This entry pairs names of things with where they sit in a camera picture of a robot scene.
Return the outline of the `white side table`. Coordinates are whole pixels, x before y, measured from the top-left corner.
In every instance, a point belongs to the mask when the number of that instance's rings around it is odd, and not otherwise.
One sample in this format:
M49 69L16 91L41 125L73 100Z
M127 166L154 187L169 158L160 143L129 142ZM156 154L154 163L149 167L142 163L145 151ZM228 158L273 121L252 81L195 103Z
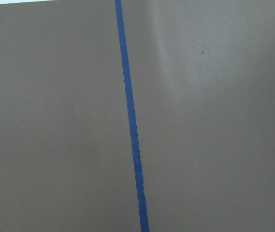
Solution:
M42 1L55 1L55 0L0 0L0 4L15 4L15 3L42 2Z

